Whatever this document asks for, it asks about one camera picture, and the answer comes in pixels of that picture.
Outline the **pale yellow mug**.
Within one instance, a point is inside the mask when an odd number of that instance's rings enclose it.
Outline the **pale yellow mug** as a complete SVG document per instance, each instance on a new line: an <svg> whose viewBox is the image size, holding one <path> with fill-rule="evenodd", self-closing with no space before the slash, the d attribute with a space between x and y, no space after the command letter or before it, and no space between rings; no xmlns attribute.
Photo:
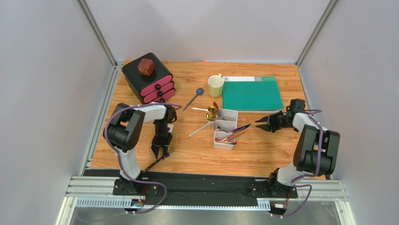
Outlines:
<svg viewBox="0 0 399 225"><path fill-rule="evenodd" d="M208 79L208 93L212 98L217 98L222 94L224 79L222 74L213 75Z"/></svg>

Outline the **blue grey plastic spoon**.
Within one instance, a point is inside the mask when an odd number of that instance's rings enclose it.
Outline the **blue grey plastic spoon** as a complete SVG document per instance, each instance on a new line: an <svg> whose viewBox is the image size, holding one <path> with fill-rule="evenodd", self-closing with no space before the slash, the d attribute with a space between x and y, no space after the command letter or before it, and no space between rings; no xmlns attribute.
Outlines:
<svg viewBox="0 0 399 225"><path fill-rule="evenodd" d="M187 105L184 107L183 111L185 111L188 108L188 106L190 106L190 104L196 99L196 97L203 95L203 93L204 93L203 88L196 89L195 96L187 103Z"/></svg>

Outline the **red brown cube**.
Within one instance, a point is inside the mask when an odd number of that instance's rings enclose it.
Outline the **red brown cube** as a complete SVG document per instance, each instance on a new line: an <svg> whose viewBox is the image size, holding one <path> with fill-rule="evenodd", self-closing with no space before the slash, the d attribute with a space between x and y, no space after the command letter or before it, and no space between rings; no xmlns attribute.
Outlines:
<svg viewBox="0 0 399 225"><path fill-rule="evenodd" d="M151 59L143 58L139 62L137 68L141 75L151 76L155 70L155 64Z"/></svg>

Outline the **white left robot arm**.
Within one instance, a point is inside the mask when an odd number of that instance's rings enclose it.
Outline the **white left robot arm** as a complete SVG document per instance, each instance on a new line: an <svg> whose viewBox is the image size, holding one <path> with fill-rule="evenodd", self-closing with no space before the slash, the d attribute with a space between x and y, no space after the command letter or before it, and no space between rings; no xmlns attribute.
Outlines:
<svg viewBox="0 0 399 225"><path fill-rule="evenodd" d="M144 105L119 103L116 106L103 130L103 137L115 151L120 167L119 178L114 183L114 195L138 195L143 194L150 186L159 186L154 181L142 181L141 177L175 151L170 143L173 122L177 120L177 110L180 108L180 105L157 101ZM155 126L151 150L156 160L142 170L138 165L135 148L143 124L147 122L152 122Z"/></svg>

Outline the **iridescent purple knife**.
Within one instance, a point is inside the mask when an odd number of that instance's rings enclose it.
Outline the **iridescent purple knife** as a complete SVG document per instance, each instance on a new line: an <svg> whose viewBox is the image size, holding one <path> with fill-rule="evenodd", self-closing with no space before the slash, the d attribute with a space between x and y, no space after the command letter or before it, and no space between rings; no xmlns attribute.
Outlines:
<svg viewBox="0 0 399 225"><path fill-rule="evenodd" d="M230 130L228 133L231 133L231 134L233 134L233 133L236 133L236 132L239 132L239 131L245 130L245 129L249 128L250 126L251 126L251 124L247 124L247 125L244 125L244 126L241 126L241 127L235 128L235 129L233 129L233 130Z"/></svg>

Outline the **white compartment organizer box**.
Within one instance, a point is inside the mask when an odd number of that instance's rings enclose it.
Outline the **white compartment organizer box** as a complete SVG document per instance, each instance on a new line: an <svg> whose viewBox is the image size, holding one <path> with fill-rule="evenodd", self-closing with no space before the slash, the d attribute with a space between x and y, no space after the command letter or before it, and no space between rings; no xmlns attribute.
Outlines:
<svg viewBox="0 0 399 225"><path fill-rule="evenodd" d="M214 126L220 126L226 131L237 128L238 111L220 109L215 120ZM214 132L213 148L219 150L233 150L234 145L220 143L220 141L231 133L225 133L222 131Z"/></svg>

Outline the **black pink drawer box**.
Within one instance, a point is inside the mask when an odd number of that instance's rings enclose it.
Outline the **black pink drawer box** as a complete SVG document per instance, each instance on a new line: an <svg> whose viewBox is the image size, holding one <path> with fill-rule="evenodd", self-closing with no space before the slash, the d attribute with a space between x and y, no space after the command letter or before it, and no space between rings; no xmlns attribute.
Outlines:
<svg viewBox="0 0 399 225"><path fill-rule="evenodd" d="M141 75L138 71L137 66L143 58L151 59L155 64L155 70L151 76ZM153 101L165 102L176 93L173 74L152 52L125 64L122 67L122 73L142 104Z"/></svg>

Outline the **white handled ladle spoon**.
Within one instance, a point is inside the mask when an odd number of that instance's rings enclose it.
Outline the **white handled ladle spoon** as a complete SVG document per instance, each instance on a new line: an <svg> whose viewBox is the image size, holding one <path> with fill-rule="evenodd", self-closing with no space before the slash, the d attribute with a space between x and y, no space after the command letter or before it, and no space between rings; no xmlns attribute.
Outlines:
<svg viewBox="0 0 399 225"><path fill-rule="evenodd" d="M195 135L196 133L198 133L199 131L203 130L204 128L208 127L208 126L213 126L214 125L214 121L208 121L205 125L199 127L198 129L196 129L195 131L193 131L192 133L190 133L187 137L190 138L193 135Z"/></svg>

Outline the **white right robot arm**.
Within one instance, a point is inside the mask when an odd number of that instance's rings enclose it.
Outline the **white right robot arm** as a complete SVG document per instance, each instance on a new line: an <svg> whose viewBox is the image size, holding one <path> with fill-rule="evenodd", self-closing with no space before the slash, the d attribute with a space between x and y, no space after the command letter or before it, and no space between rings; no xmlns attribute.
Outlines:
<svg viewBox="0 0 399 225"><path fill-rule="evenodd" d="M340 134L322 126L314 117L316 110L307 110L305 101L292 99L286 112L279 111L256 122L257 127L271 133L292 128L300 133L293 161L277 168L269 176L270 188L293 188L307 177L331 175L336 166Z"/></svg>

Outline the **white ceramic spoon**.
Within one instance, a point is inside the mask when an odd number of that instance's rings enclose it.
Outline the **white ceramic spoon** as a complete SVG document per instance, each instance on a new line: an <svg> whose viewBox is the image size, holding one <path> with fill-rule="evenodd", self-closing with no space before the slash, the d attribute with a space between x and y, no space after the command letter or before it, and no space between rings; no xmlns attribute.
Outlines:
<svg viewBox="0 0 399 225"><path fill-rule="evenodd" d="M202 108L197 108L197 107L193 107L193 110L197 110L197 111L205 111L205 112L209 112L208 109L202 109Z"/></svg>

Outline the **green notebook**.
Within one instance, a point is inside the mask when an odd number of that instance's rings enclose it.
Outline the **green notebook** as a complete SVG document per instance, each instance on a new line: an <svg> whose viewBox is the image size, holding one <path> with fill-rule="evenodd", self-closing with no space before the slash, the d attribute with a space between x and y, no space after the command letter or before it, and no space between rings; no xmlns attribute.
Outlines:
<svg viewBox="0 0 399 225"><path fill-rule="evenodd" d="M278 111L283 101L274 76L224 76L222 104L235 111Z"/></svg>

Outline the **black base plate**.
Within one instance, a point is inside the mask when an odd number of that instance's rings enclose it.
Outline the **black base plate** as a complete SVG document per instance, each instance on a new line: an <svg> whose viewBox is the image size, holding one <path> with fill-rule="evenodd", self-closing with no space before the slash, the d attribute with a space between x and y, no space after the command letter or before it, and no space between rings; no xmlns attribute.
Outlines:
<svg viewBox="0 0 399 225"><path fill-rule="evenodd" d="M147 204L162 206L256 206L259 198L296 199L293 187L268 178L188 173L145 172L146 184L123 177L114 181L113 194L146 197Z"/></svg>

